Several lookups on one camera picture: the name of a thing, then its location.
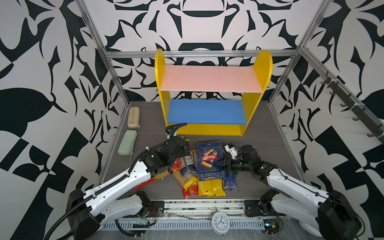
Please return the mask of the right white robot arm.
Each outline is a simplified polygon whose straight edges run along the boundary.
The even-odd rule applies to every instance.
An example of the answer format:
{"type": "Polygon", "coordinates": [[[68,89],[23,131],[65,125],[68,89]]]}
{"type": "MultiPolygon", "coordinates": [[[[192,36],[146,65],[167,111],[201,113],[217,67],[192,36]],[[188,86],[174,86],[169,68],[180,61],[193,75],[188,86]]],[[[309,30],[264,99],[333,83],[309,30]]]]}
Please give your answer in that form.
{"type": "Polygon", "coordinates": [[[354,240],[366,226],[347,198],[338,191],[327,192],[286,174],[277,165],[262,161],[251,145],[225,146],[225,171],[249,172],[269,187],[261,200],[276,213],[299,221],[313,236],[325,240],[354,240]]]}

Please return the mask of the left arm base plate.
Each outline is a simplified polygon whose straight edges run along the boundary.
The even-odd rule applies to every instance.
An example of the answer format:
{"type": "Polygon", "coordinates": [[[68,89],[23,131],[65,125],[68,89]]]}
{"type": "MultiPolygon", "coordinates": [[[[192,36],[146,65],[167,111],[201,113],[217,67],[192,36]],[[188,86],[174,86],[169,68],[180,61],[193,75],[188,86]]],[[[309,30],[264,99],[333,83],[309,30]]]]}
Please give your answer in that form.
{"type": "Polygon", "coordinates": [[[165,202],[164,201],[151,201],[150,204],[144,205],[142,209],[133,217],[158,217],[164,213],[165,202]]]}

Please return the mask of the blue Barilla pasta box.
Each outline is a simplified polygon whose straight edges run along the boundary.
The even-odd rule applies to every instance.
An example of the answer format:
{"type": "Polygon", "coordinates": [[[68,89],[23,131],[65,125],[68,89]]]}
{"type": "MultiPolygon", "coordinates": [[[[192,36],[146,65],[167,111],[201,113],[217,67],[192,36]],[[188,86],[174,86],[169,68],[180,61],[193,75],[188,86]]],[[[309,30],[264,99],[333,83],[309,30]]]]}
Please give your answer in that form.
{"type": "Polygon", "coordinates": [[[196,173],[200,181],[219,180],[225,177],[226,153],[221,141],[197,144],[196,173]]]}

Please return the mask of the blue Barilla spaghetti bag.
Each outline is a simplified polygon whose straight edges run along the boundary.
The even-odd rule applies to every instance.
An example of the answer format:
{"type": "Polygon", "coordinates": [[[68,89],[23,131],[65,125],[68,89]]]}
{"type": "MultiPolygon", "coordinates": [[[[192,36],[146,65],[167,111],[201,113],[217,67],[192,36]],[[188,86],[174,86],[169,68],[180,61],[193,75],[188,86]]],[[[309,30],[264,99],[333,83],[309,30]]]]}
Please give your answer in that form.
{"type": "Polygon", "coordinates": [[[226,171],[224,189],[237,191],[237,171],[234,169],[234,161],[237,159],[238,151],[233,144],[225,145],[226,157],[224,167],[226,171]]]}

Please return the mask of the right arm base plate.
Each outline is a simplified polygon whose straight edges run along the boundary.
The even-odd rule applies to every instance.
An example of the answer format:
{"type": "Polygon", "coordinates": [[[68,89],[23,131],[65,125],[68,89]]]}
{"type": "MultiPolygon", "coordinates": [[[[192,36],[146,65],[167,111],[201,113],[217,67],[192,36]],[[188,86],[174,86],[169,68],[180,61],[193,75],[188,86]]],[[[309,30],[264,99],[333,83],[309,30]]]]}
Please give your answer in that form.
{"type": "Polygon", "coordinates": [[[276,211],[272,208],[270,202],[264,200],[245,200],[245,215],[253,217],[276,216],[276,211]]]}

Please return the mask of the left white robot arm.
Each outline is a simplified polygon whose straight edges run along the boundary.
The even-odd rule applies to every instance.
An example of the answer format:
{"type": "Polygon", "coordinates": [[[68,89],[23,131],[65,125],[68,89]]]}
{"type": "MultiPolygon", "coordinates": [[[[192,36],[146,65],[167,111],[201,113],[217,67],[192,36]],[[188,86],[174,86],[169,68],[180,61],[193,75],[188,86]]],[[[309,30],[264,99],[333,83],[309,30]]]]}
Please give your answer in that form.
{"type": "Polygon", "coordinates": [[[70,193],[66,215],[70,233],[65,239],[85,240],[101,229],[108,221],[124,216],[144,216],[151,201],[144,192],[127,199],[120,196],[158,174],[167,172],[178,158],[190,154],[190,144],[183,138],[171,137],[163,143],[143,150],[129,169],[109,181],[83,192],[75,189],[70,193]]]}

